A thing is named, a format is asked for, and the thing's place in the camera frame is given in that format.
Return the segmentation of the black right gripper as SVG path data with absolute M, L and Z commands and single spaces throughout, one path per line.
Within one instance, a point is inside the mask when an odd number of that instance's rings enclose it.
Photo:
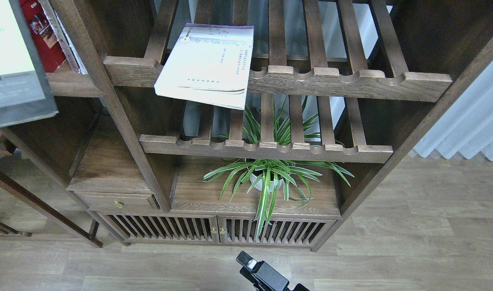
M 247 252 L 236 257 L 241 265 L 240 274 L 249 280 L 257 291 L 289 291 L 289 280 L 265 261 L 257 261 Z

